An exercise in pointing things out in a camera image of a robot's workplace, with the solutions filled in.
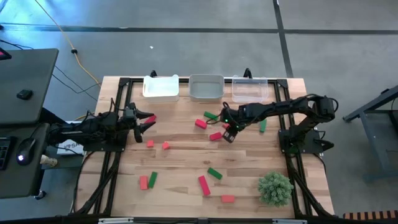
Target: red block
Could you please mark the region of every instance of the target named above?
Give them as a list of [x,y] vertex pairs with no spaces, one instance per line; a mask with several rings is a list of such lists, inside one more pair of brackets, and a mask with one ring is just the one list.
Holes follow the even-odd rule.
[[222,137],[223,137],[223,135],[221,134],[221,132],[217,132],[217,133],[211,134],[209,136],[210,140],[212,140],[212,141],[218,140]]
[[223,124],[223,128],[225,128],[225,129],[229,128],[229,124],[224,123],[224,124]]
[[148,120],[146,120],[146,121],[144,122],[144,124],[149,123],[149,122],[153,122],[153,121],[155,121],[155,120],[156,120],[156,115],[150,116],[150,117],[148,118]]
[[168,142],[163,142],[162,147],[163,147],[163,150],[170,149],[170,145]]
[[206,129],[207,128],[207,124],[205,121],[202,121],[201,119],[197,119],[195,121],[195,125],[198,126],[199,128],[203,128]]
[[203,191],[203,194],[205,196],[209,195],[210,194],[210,189],[209,189],[209,186],[207,185],[205,176],[200,176],[199,177],[199,183],[200,183],[201,189]]
[[235,196],[234,195],[222,195],[221,201],[223,203],[233,203],[235,201]]
[[154,141],[153,140],[149,140],[147,141],[147,147],[154,147]]
[[141,190],[148,189],[148,176],[140,176],[139,177],[139,185]]

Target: concrete floor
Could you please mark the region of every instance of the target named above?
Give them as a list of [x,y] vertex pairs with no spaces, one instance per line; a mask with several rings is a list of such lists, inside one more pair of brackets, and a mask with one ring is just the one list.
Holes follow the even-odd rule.
[[[272,0],[40,2],[65,26],[277,28]],[[398,29],[395,0],[279,0],[279,3],[285,29]],[[34,1],[24,0],[8,0],[4,9],[0,7],[2,22],[52,25]],[[148,75],[153,69],[159,75],[230,76],[242,74],[246,67],[257,77],[286,77],[278,34],[69,32],[68,35],[79,50],[81,62],[99,80],[105,75]],[[0,32],[0,39],[33,48],[58,48],[58,67],[83,88],[94,84],[76,64],[59,32],[6,30]],[[398,209],[398,179],[363,182],[363,174],[377,171],[376,159],[361,122],[346,124],[341,120],[384,89],[397,85],[398,35],[289,34],[286,39],[294,77],[305,79],[309,93],[332,96],[340,102],[336,119],[319,127],[327,131],[325,139],[335,143],[325,153],[335,213],[342,216],[345,212]],[[5,44],[0,47],[14,49]],[[71,84],[57,71],[54,74]],[[89,91],[93,96],[98,96],[98,92],[99,88]],[[74,119],[86,110],[93,111],[95,103],[52,80],[45,107],[63,119]],[[40,201],[0,200],[0,220],[67,214],[76,174],[77,169],[46,171],[42,188],[49,195]]]

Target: gray plastic bin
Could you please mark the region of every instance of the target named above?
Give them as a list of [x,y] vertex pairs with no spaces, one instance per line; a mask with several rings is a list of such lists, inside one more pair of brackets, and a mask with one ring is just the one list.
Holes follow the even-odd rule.
[[222,75],[191,75],[188,85],[192,101],[220,101],[224,95]]

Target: yellow cable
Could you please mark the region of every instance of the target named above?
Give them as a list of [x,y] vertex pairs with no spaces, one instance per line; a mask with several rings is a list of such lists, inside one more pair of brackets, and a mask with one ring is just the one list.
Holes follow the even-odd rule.
[[86,117],[86,115],[81,115],[80,117],[74,119],[74,121],[78,121],[78,120],[80,120],[80,119],[82,119],[82,118],[85,118],[85,117]]
[[[43,6],[42,6],[37,0],[35,0],[35,2],[43,9],[43,11],[49,16],[49,18],[54,22],[54,24],[57,25],[57,27],[58,27],[58,29],[60,29],[60,31],[61,31],[63,37],[69,42],[70,47],[72,48],[72,50],[76,50],[75,47],[73,46],[72,42],[70,41],[68,35],[62,30],[62,28],[57,24],[57,22],[55,22],[55,20],[50,16],[50,14],[43,8]],[[84,71],[85,71],[85,72],[86,72],[86,73],[87,73],[99,86],[101,86],[101,84],[99,83],[99,81],[98,81],[89,71],[87,71],[87,69],[85,69],[85,68],[81,65],[81,63],[80,63],[80,61],[79,61],[79,58],[77,57],[77,52],[76,52],[76,53],[73,53],[73,54],[75,55],[76,61],[77,61],[77,63],[79,64],[79,66],[81,67],[81,69],[83,69],[83,70],[84,70]]]

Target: wooden tabletop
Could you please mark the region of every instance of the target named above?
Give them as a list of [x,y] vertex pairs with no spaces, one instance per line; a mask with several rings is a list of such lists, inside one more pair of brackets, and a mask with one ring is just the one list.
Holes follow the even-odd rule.
[[[96,113],[109,110],[111,98],[116,98],[120,77],[104,77]],[[306,95],[304,80],[288,79],[291,98]],[[217,217],[217,218],[293,218],[293,206],[268,207],[259,201],[258,178],[275,170],[287,176],[284,155],[280,152],[277,116],[267,118],[265,133],[253,124],[240,132],[234,143],[225,140],[211,142],[209,134],[223,132],[221,124],[208,125],[206,130],[194,125],[196,119],[205,119],[204,111],[218,114],[221,103],[192,102],[188,84],[180,84],[180,99],[173,103],[148,103],[142,96],[142,84],[135,83],[131,100],[139,110],[156,114],[156,124],[148,129],[143,143],[136,143],[132,132],[122,153],[119,175],[114,194],[112,216],[123,217]],[[226,84],[223,101],[232,108],[231,85]],[[274,88],[262,103],[275,101]],[[295,114],[296,123],[304,115]],[[152,149],[147,140],[154,140]],[[170,149],[162,150],[168,141]],[[85,163],[80,176],[76,207],[80,208],[98,185],[103,152],[94,153]],[[330,213],[333,213],[328,183],[322,163],[311,154],[303,155],[308,188]],[[212,167],[222,173],[217,180],[207,169]],[[153,189],[140,190],[139,176],[158,172]],[[211,195],[204,197],[198,177],[204,175]],[[105,190],[102,208],[108,189]],[[235,203],[221,203],[221,195],[235,195]],[[298,190],[300,208],[304,210],[302,193]]]

